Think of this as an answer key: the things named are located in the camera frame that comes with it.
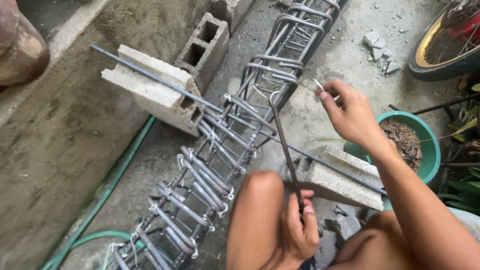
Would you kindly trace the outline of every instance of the soil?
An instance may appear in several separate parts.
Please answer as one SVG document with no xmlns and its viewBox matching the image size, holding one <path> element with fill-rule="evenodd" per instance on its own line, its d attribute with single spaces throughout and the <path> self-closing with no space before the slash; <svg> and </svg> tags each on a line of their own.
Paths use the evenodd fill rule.
<svg viewBox="0 0 480 270">
<path fill-rule="evenodd" d="M 420 167 L 421 149 L 420 139 L 413 129 L 404 123 L 387 120 L 380 123 L 385 135 L 396 144 L 398 153 L 408 166 L 417 172 Z"/>
</svg>

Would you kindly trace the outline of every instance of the person's right hand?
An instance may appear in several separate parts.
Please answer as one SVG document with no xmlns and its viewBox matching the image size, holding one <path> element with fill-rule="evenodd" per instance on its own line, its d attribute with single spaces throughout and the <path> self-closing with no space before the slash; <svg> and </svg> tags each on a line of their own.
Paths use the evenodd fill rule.
<svg viewBox="0 0 480 270">
<path fill-rule="evenodd" d="M 316 95 L 320 96 L 335 131 L 342 138 L 369 153 L 374 151 L 376 145 L 388 141 L 364 94 L 340 80 L 328 82 L 323 87 L 325 92 L 318 89 Z"/>
</svg>

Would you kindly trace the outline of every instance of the gold rim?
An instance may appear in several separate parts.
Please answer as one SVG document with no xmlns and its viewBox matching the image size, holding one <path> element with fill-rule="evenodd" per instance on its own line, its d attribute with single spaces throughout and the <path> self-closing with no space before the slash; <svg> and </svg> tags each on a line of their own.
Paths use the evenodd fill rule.
<svg viewBox="0 0 480 270">
<path fill-rule="evenodd" d="M 423 37 L 423 40 L 421 41 L 418 49 L 417 49 L 417 53 L 415 55 L 415 62 L 417 63 L 417 65 L 421 68 L 433 68 L 433 67 L 438 67 L 438 66 L 441 66 L 441 65 L 444 65 L 444 64 L 447 64 L 447 63 L 450 63 L 460 57 L 462 57 L 463 55 L 471 52 L 471 51 L 468 51 L 463 53 L 463 54 L 460 54 L 452 59 L 449 59 L 447 61 L 444 61 L 444 62 L 439 62 L 439 63 L 429 63 L 427 62 L 427 52 L 428 52 L 428 49 L 429 49 L 429 45 L 435 40 L 435 38 L 439 35 L 439 33 L 443 30 L 443 28 L 440 26 L 441 24 L 441 21 L 444 17 L 445 13 L 443 13 L 436 21 L 435 23 L 430 27 L 430 29 L 428 30 L 427 34 Z"/>
</svg>

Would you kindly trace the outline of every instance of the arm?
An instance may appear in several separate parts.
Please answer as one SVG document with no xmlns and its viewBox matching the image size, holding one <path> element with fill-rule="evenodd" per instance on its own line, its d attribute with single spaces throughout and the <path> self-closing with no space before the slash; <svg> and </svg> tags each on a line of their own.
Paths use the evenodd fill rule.
<svg viewBox="0 0 480 270">
<path fill-rule="evenodd" d="M 302 263 L 315 254 L 320 236 L 317 216 L 312 202 L 312 190 L 301 190 L 304 198 L 303 221 L 300 221 L 300 207 L 295 193 L 288 197 L 288 204 L 282 214 L 282 243 L 270 259 L 259 270 L 297 270 Z"/>
<path fill-rule="evenodd" d="M 340 136 L 375 161 L 398 223 L 416 257 L 429 269 L 480 269 L 480 244 L 410 169 L 373 117 L 367 98 L 335 80 L 317 91 Z M 343 109 L 333 99 L 340 96 Z"/>
</svg>

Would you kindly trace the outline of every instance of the concrete wall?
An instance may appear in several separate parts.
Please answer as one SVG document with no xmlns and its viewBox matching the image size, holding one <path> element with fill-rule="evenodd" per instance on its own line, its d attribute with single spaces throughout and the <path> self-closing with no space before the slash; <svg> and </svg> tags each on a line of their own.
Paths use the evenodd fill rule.
<svg viewBox="0 0 480 270">
<path fill-rule="evenodd" d="M 0 269 L 37 269 L 148 114 L 101 79 L 120 44 L 172 63 L 210 0 L 92 0 L 33 83 L 0 92 Z"/>
</svg>

